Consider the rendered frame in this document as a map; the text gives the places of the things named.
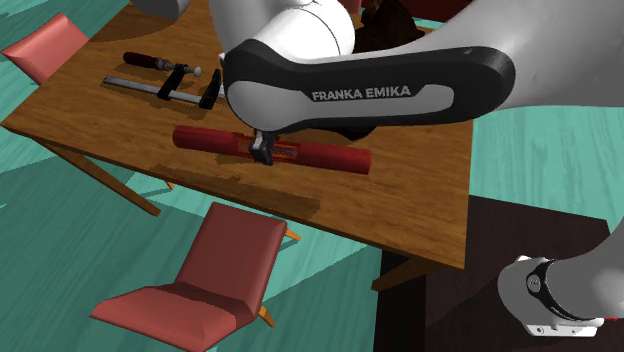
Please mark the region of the red cylinder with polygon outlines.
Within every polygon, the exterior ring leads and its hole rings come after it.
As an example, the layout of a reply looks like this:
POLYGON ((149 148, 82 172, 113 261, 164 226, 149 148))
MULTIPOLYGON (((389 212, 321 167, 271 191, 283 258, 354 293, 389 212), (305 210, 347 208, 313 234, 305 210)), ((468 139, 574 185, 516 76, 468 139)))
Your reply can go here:
MULTIPOLYGON (((176 147, 215 154, 252 159, 248 144, 253 136, 237 132, 176 126, 172 140, 176 147)), ((290 142, 276 140, 272 150, 273 161, 315 168, 368 174, 372 154, 369 150, 336 146, 318 142, 290 142)))

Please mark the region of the red chair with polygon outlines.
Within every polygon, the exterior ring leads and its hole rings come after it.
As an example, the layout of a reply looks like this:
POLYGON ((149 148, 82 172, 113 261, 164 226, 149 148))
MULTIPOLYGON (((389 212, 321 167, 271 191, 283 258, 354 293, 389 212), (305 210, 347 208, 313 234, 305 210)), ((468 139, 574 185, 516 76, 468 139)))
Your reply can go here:
POLYGON ((33 33, 2 50, 2 54, 36 84, 49 79, 87 42, 65 14, 57 13, 33 33))
POLYGON ((261 318, 282 240, 300 236, 285 221, 214 203, 172 283, 98 303, 90 316, 186 352, 206 352, 261 318))

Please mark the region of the wooden table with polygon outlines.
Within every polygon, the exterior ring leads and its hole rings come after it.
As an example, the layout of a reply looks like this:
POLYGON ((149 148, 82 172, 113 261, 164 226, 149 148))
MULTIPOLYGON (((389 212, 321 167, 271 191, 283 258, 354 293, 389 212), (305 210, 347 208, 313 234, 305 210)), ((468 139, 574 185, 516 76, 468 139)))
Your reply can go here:
POLYGON ((3 122, 148 213, 155 207, 100 167, 109 162, 406 257, 373 286, 384 290, 465 258, 472 126, 384 127, 360 141, 373 154, 368 175, 177 148, 178 125, 243 131, 225 102, 210 111, 104 83, 108 75, 156 83, 126 65, 126 51, 211 71, 220 46, 208 0, 192 0, 177 21, 127 6, 3 122))

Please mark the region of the dark brown object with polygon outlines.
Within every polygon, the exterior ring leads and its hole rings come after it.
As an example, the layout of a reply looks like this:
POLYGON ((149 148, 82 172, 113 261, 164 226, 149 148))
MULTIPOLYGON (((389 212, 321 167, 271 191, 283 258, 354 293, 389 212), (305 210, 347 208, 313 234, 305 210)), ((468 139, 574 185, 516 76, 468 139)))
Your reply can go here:
POLYGON ((354 53, 395 48, 425 35, 399 0, 372 0, 361 15, 361 23, 362 27, 355 30, 354 53))

